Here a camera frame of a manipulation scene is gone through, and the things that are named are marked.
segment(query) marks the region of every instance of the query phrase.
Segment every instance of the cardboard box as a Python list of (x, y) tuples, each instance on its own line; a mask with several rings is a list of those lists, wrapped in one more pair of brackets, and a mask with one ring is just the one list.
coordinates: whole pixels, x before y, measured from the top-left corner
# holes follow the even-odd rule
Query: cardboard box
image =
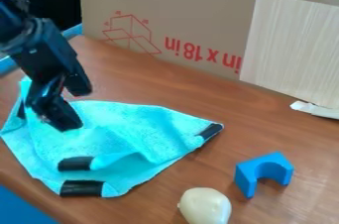
[[(339, 0), (305, 1), (339, 5)], [(239, 79), (255, 4), (256, 0), (82, 0), (84, 34)]]

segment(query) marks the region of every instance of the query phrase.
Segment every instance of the light blue cloth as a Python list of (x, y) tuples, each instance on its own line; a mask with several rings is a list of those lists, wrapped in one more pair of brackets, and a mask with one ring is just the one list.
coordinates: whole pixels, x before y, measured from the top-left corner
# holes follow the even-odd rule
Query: light blue cloth
[[(215, 124), (159, 106), (76, 101), (71, 106), (84, 125), (62, 133), (31, 108), (25, 108), (26, 120), (17, 117), (30, 84), (21, 81), (21, 97), (1, 136), (29, 174), (57, 194), (67, 180), (104, 181), (103, 197), (125, 194), (202, 147), (207, 139), (199, 133)], [(57, 170), (60, 161), (74, 157), (95, 158), (89, 171)]]

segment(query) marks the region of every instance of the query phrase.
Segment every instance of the beige egg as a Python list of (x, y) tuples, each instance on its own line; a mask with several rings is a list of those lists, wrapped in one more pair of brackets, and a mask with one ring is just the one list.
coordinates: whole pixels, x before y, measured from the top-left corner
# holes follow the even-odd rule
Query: beige egg
[(189, 224), (226, 224), (232, 212), (230, 200), (213, 188), (192, 188), (177, 206)]

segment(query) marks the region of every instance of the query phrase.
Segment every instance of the box diagram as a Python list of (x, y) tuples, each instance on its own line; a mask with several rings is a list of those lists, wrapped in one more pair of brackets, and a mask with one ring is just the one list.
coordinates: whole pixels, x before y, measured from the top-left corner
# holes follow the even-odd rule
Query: box diagram
[(108, 25), (109, 30), (102, 31), (107, 38), (105, 41), (137, 53), (162, 53), (152, 43), (152, 31), (134, 15), (112, 17)]

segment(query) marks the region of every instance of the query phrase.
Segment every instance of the blue block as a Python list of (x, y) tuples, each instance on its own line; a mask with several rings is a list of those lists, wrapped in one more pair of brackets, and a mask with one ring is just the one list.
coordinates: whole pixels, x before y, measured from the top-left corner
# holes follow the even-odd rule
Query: blue block
[(247, 198), (254, 196), (258, 179), (273, 179), (281, 185), (288, 185), (293, 175), (294, 166), (281, 152), (238, 163), (234, 181)]

